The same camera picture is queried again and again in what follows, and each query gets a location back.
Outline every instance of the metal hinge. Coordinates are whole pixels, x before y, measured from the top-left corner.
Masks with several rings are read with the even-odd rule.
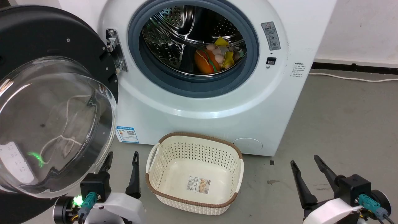
[[[107,51],[111,53],[113,61],[115,62],[116,71],[118,74],[121,71],[127,72],[127,66],[124,59],[123,51],[119,42],[116,29],[106,29]]]

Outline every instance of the basket handle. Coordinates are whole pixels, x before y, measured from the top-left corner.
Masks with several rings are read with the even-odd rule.
[[[158,155],[157,149],[158,149],[159,145],[160,145],[160,143],[157,143],[156,145],[154,145],[149,153],[148,160],[146,161],[146,168],[145,168],[146,173],[149,173],[149,169],[152,167],[152,162],[155,161],[156,156]]]
[[[239,175],[239,181],[238,181],[238,185],[236,186],[236,193],[239,192],[240,190],[240,185],[242,184],[242,180],[243,180],[243,171],[244,171],[244,163],[243,160],[240,160],[240,175]]]

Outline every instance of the basket bottom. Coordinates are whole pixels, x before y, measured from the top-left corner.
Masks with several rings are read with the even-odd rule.
[[[234,194],[230,171],[201,161],[176,159],[163,178],[159,191],[185,200],[222,204]]]

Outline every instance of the concrete floor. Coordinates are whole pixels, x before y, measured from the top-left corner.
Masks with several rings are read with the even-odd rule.
[[[396,78],[394,75],[327,72],[368,79]],[[141,201],[148,224],[231,224],[302,222],[296,186],[290,168],[294,159],[318,201],[332,198],[325,176],[313,155],[319,155],[336,174],[354,173],[384,192],[398,222],[398,82],[365,83],[324,76],[309,76],[275,157],[244,155],[245,173],[240,193],[220,216],[185,212],[162,204],[146,187],[144,166],[152,146],[120,143],[115,139],[111,187],[124,192],[129,183],[134,151],[140,153]],[[71,193],[78,194],[78,189]],[[53,223],[52,208],[26,224]]]

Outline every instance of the barcode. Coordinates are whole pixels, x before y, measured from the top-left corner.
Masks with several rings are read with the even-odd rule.
[[[188,185],[187,185],[187,190],[191,189],[191,185],[192,185],[192,179],[188,180]]]

